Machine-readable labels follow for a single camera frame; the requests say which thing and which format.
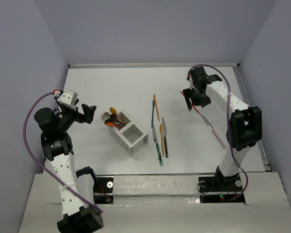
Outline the red-orange knife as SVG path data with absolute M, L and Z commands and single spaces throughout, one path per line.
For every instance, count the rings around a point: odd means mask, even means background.
M 198 114 L 200 114 L 200 112 L 198 111 L 198 109 L 197 109 L 195 106 L 193 106 L 192 103 L 191 103 L 191 107 L 192 107 L 192 109 L 194 109 Z

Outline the beige spoon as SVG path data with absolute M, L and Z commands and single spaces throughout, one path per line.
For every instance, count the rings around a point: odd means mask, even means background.
M 104 112 L 102 113 L 101 115 L 101 119 L 105 122 L 105 121 L 110 121 L 111 120 L 111 117 L 110 117 L 110 113 L 109 112 Z

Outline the red-orange spoon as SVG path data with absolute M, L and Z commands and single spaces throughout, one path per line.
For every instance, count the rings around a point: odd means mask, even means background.
M 119 125 L 116 122 L 105 121 L 104 124 L 107 125 L 107 126 L 116 127 L 118 129 L 122 129 L 123 128 L 122 125 Z

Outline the yellow-orange spoon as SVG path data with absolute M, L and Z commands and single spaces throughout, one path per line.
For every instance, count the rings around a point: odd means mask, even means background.
M 110 107 L 109 110 L 110 110 L 111 114 L 113 114 L 113 115 L 117 115 L 117 111 L 116 111 L 115 108 Z

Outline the brown spoon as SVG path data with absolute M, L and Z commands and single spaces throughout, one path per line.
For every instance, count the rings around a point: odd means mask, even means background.
M 118 116 L 116 116 L 114 114 L 110 115 L 110 119 L 114 122 L 121 124 L 122 126 L 125 126 L 125 123 Z

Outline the pink handle knife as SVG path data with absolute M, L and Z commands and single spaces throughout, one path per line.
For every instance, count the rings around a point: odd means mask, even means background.
M 200 116 L 202 117 L 204 122 L 207 124 L 207 126 L 209 127 L 209 129 L 211 130 L 211 132 L 213 133 L 213 135 L 215 136 L 217 141 L 220 143 L 220 145 L 225 149 L 226 145 L 223 143 L 223 141 L 221 140 L 219 135 L 216 133 L 216 131 L 215 131 L 214 127 L 212 126 L 212 124 L 210 123 L 210 121 L 201 113 L 200 113 Z

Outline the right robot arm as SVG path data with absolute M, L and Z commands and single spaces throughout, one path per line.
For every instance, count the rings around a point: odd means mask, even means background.
M 190 86 L 182 93 L 188 110 L 215 102 L 226 114 L 229 148 L 213 179 L 218 190 L 225 190 L 236 180 L 248 151 L 262 138 L 262 111 L 233 94 L 230 83 L 221 71 L 208 75 L 205 65 L 195 65 L 189 69 L 186 79 Z

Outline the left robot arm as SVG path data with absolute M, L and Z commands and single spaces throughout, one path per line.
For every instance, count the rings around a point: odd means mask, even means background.
M 101 211 L 81 198 L 71 137 L 67 130 L 74 123 L 92 123 L 96 106 L 82 104 L 83 113 L 63 105 L 62 111 L 39 109 L 34 120 L 42 130 L 41 144 L 52 173 L 58 179 L 62 219 L 57 222 L 61 233 L 94 233 L 104 227 Z

